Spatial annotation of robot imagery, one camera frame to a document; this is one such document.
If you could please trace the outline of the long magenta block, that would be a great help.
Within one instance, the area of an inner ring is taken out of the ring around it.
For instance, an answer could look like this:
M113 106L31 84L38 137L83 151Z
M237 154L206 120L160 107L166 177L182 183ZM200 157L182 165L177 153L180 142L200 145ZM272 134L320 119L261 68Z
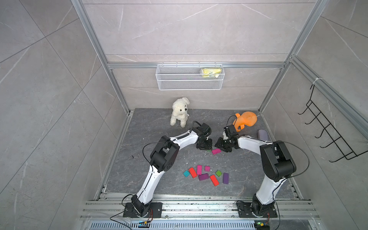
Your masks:
M221 153L221 149L213 149L211 152L212 154L218 154Z

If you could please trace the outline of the red block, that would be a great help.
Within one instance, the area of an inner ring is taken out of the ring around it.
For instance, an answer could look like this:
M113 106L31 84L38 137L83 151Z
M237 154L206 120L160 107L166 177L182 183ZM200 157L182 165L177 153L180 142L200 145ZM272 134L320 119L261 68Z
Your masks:
M189 169L189 173L193 178L197 177L197 173L193 167Z
M218 179L216 178L215 175L211 175L209 178L212 181L212 183L213 183L214 186L218 186L219 185L219 181L218 181Z

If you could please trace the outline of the purple block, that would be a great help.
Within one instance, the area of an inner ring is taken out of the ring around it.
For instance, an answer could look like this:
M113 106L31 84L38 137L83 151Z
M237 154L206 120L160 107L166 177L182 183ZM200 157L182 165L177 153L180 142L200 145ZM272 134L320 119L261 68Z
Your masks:
M198 179L199 181L207 180L209 179L209 174L208 173L200 174L198 175Z
M223 174L223 184L229 184L229 179L230 179L230 176L228 173L224 173Z

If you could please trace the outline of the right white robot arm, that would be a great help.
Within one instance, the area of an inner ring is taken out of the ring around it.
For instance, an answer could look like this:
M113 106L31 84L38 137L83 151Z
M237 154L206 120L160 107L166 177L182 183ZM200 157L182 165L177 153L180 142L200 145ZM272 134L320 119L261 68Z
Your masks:
M216 148L224 152L233 149L245 149L261 156L264 179L259 190L253 196L252 214L262 217L271 214L274 209L275 196L287 178L290 178L297 167L286 145L282 141L263 141L250 136L219 138Z

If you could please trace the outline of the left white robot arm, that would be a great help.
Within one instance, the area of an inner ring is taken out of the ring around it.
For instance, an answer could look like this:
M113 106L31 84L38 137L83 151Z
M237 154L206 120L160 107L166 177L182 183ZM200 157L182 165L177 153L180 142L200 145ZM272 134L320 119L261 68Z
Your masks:
M200 150L210 150L212 130L207 124L194 127L176 137L162 136L150 154L149 171L141 189L131 198L131 204L140 217L146 215L154 191L166 171L173 166L180 149L196 144Z

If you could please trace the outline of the upright magenta block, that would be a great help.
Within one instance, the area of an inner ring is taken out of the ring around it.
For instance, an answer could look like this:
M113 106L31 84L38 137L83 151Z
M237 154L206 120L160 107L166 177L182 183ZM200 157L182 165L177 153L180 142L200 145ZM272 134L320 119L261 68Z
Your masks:
M202 165L197 165L196 174L197 175L201 175L202 174Z

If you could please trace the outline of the purple block flat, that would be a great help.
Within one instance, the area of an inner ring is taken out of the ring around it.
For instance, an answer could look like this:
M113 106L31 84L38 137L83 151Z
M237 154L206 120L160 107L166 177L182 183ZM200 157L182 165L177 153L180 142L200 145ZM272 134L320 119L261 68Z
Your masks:
M200 174L198 175L198 179L199 181L207 180L209 179L209 174L208 173Z

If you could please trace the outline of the orange toy watering can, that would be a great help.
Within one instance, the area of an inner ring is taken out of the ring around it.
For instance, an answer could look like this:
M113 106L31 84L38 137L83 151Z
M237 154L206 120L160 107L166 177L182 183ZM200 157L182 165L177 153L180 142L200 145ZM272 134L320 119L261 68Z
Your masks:
M236 120L233 122L233 125L237 132L243 130L246 126L252 127L257 122L257 115L253 112L247 111L242 113L235 114Z

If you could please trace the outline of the purple glasses case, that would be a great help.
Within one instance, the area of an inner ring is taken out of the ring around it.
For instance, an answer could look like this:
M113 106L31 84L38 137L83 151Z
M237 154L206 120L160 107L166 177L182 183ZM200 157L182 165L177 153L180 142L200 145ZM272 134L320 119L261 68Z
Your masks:
M262 141L269 141L268 133L267 133L267 131L265 131L263 129L258 130L257 138L262 140Z

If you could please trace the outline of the white plush dog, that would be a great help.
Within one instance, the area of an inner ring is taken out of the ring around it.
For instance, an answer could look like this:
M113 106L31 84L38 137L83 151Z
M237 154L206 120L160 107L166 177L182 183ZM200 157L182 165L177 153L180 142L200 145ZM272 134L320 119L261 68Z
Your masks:
M184 128L186 126L186 122L188 120L189 114L188 114L188 105L190 104L190 101L188 98L183 97L177 99L173 105L172 105L172 115L170 119L170 125L174 126L176 124L176 121L180 121L180 126Z

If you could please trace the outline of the yellow packet in basket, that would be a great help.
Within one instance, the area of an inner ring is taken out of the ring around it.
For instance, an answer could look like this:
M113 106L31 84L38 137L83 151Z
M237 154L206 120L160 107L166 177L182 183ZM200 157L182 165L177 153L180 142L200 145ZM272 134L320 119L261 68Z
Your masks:
M218 78L222 74L221 68L202 68L200 74L204 78Z

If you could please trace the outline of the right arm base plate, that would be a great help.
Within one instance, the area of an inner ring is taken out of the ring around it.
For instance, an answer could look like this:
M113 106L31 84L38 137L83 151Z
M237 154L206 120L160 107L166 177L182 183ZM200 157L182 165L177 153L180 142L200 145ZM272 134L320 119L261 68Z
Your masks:
M272 202L268 205L263 205L258 201L252 202L244 202L237 201L236 202L238 215L240 218L276 218L278 217L275 202Z

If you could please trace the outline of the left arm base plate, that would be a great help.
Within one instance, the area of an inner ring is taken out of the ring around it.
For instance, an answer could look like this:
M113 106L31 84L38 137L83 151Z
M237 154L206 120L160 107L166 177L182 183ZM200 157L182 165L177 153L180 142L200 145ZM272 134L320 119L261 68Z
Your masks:
M132 203L125 204L123 217L130 218L160 218L162 216L163 203L154 202L135 208Z

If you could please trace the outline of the aluminium mounting rail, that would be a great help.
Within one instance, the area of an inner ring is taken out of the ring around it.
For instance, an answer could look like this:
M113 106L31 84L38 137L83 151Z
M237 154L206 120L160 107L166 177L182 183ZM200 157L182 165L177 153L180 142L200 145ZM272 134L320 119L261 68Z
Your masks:
M251 212L250 197L155 195L142 217L121 193L106 193L80 207L81 230L323 230L309 200L278 200L263 217Z

